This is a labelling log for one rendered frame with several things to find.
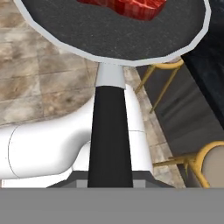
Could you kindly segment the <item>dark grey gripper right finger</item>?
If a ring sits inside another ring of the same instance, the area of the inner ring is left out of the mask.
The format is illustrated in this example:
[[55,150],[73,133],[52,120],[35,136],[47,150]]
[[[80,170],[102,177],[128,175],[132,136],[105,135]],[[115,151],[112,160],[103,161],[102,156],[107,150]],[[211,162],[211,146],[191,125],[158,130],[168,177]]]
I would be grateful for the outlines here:
[[135,188],[172,188],[172,185],[156,180],[150,171],[133,171],[132,176]]

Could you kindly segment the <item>dark topped grey island counter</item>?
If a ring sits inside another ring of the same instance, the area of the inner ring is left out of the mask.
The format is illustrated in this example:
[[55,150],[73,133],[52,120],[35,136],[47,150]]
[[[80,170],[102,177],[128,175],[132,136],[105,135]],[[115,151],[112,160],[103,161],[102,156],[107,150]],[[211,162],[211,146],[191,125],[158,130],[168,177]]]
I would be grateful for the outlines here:
[[209,31],[183,56],[152,116],[174,156],[224,140],[224,0],[209,0]]

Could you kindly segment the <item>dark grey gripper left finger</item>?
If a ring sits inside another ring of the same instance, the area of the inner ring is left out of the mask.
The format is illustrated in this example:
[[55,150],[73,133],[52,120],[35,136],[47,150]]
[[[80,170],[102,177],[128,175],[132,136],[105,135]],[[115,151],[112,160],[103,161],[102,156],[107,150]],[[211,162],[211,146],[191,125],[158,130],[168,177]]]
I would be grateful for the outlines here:
[[87,171],[73,171],[67,179],[50,185],[50,188],[77,188],[78,186],[86,187],[88,185]]

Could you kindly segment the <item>black pan with black handle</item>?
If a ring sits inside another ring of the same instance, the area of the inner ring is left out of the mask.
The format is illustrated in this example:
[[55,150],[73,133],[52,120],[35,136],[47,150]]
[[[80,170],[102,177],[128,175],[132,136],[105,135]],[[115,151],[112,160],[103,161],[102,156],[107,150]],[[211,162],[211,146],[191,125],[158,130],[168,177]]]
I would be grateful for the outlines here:
[[78,0],[13,1],[48,41],[98,63],[87,184],[131,187],[123,69],[165,63],[193,50],[208,31],[209,0],[168,0],[151,21]]

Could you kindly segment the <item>gold frame stool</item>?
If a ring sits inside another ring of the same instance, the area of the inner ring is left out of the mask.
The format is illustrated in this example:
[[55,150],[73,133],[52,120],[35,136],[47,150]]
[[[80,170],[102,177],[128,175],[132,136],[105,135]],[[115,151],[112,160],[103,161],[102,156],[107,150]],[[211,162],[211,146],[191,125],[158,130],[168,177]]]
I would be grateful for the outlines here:
[[169,157],[153,167],[182,165],[186,187],[224,188],[224,141],[214,141],[198,152]]
[[158,63],[158,64],[153,64],[153,65],[149,65],[144,76],[143,79],[141,80],[141,82],[139,83],[139,85],[137,86],[135,93],[137,94],[142,87],[144,86],[144,84],[146,83],[146,81],[150,78],[150,76],[152,75],[152,73],[156,70],[156,69],[160,69],[160,70],[171,70],[171,75],[169,77],[169,79],[167,80],[167,82],[164,84],[156,102],[154,103],[154,105],[152,106],[150,112],[152,113],[155,108],[157,107],[157,105],[160,103],[160,101],[162,100],[167,88],[171,85],[173,79],[175,78],[178,70],[184,65],[184,61],[180,58],[177,57],[176,59],[172,60],[171,62],[165,62],[165,63]]

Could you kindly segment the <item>red raw steak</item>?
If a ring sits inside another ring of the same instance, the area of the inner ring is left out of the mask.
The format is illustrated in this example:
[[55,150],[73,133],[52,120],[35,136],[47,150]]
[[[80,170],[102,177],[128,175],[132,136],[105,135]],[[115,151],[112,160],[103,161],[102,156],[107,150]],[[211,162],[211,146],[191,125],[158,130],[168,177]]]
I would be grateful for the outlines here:
[[110,8],[128,18],[151,21],[165,7],[167,0],[77,0],[83,4],[92,4]]

